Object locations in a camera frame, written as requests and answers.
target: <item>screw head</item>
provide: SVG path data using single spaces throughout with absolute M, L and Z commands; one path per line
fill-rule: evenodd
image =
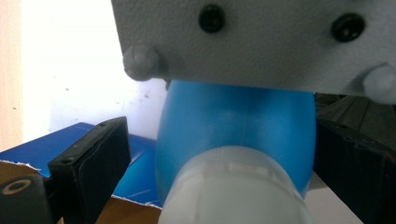
M 364 31 L 364 18 L 355 13 L 348 13 L 332 23 L 332 36 L 341 43 L 357 39 Z
M 221 7 L 208 5 L 201 10 L 199 25 L 209 34 L 217 33 L 224 26 L 224 12 Z

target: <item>white plastic nub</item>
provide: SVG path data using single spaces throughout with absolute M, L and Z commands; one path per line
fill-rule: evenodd
M 137 45 L 125 51 L 122 62 L 129 77 L 144 81 L 158 73 L 160 56 L 152 47 Z
M 160 224 L 310 224 L 284 169 L 248 147 L 211 149 L 179 171 Z
M 396 105 L 396 70 L 383 65 L 369 73 L 363 80 L 366 96 L 384 105 Z

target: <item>blue bottle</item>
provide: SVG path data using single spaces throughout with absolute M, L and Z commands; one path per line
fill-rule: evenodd
M 241 202 L 247 198 L 244 197 L 244 188 L 249 189 L 250 187 L 236 186 L 236 183 L 256 183 L 257 181 L 264 183 L 264 179 L 267 177 L 274 180 L 274 185 L 287 186 L 290 182 L 292 188 L 285 187 L 285 190 L 296 191 L 296 195 L 291 193 L 290 195 L 294 196 L 290 197 L 300 197 L 301 199 L 305 195 L 312 174 L 315 153 L 315 127 L 313 93 L 174 80 L 169 88 L 163 109 L 157 142 L 156 177 L 160 200 L 163 204 L 168 203 L 169 199 L 166 200 L 166 198 L 171 188 L 171 194 L 174 195 L 177 194 L 177 191 L 181 192 L 189 186 L 201 186 L 197 190 L 207 189 L 208 191 L 205 192 L 210 191 L 214 195 L 211 197 L 216 198 L 224 190 L 213 190 L 217 187 L 210 187 L 211 189 L 209 189 L 208 186 L 224 186 L 223 184 L 229 181 L 227 186 L 230 187 L 224 187 L 223 189 L 230 189 L 230 192 L 233 193 L 225 193 L 219 197 L 226 197 L 227 200 L 233 198 L 233 202 Z M 226 177 L 230 172 L 233 173 L 233 175 L 230 175 L 232 177 Z M 216 184 L 216 181 L 222 178 L 225 182 L 221 180 L 222 182 Z M 189 179 L 190 182 L 181 183 L 180 179 L 183 179 L 183 181 Z M 206 180 L 208 182 L 203 185 L 196 184 L 199 181 Z M 197 193 L 193 190 L 192 194 L 201 195 L 203 193 Z M 274 193 L 256 192 L 251 196 L 252 201 L 260 198 L 254 195 L 261 195 L 262 199 L 260 200 L 265 201 L 267 199 L 265 197 L 273 197 Z M 192 200 L 207 202 L 207 197 L 202 197 Z M 281 206 L 282 203 L 285 203 L 282 197 L 280 199 L 276 196 L 271 200 L 277 201 Z M 182 195 L 179 198 L 186 199 L 189 197 Z M 219 198 L 215 200 L 214 204 L 227 200 Z M 260 200 L 256 203 L 268 203 Z M 184 205 L 177 205 L 176 207 L 172 205 L 171 207 L 175 211 L 163 211 L 164 214 L 172 214 L 172 218 L 163 218 L 167 221 L 160 222 L 201 223 L 196 220 L 197 217 L 209 218 L 206 221 L 213 221 L 213 214 L 215 214 L 215 222 L 223 223 L 221 220 L 224 220 L 224 223 L 232 223 L 231 220 L 240 218 L 240 216 L 233 217 L 229 220 L 228 217 L 232 217 L 232 214 L 234 214 L 232 210 L 244 210 L 248 207 L 247 205 L 245 208 L 232 206 L 228 207 L 227 211 L 216 211 L 214 213 L 205 212 L 201 209 L 200 212 L 195 212 L 195 217 L 193 215 L 186 215 L 185 217 L 181 213 L 186 212 L 177 210 L 180 207 L 188 207 L 186 205 L 188 202 L 183 202 Z M 230 203 L 218 204 L 216 207 L 227 207 L 227 204 Z M 205 210 L 207 207 L 211 206 L 206 205 L 202 208 Z M 290 209 L 294 212 L 297 210 L 302 209 L 300 207 Z M 304 220 L 302 223 L 310 223 L 309 220 L 311 219 L 303 218 L 302 220 Z

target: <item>brown cardboard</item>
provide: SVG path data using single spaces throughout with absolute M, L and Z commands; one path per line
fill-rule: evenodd
M 0 184 L 21 175 L 38 175 L 38 171 L 22 163 L 0 161 Z M 96 223 L 98 224 L 157 224 L 161 209 L 111 197 Z

